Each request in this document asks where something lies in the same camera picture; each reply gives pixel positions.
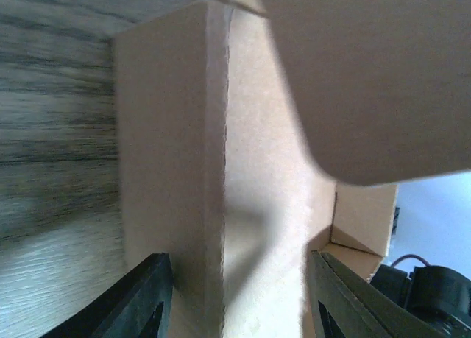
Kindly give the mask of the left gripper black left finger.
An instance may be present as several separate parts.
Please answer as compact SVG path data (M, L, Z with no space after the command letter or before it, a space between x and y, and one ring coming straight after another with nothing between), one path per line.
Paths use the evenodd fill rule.
M168 336L173 273L167 253L153 253L45 337Z

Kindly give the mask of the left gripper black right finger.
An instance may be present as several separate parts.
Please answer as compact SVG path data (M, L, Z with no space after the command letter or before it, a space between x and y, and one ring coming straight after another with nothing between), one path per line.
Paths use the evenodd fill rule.
M308 256L308 288L317 337L333 337L329 317L343 337L443 337L400 308L329 253Z

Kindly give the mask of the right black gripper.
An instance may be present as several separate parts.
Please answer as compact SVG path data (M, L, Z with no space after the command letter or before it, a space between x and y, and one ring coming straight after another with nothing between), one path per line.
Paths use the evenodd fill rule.
M370 284L446 337L470 336L470 279L440 266L410 273L382 264Z

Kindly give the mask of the cardboard box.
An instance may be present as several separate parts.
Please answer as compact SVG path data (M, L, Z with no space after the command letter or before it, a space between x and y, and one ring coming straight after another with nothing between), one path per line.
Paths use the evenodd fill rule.
M397 183L470 167L470 0L127 0L125 258L170 255L170 337L301 337L306 253L369 278Z

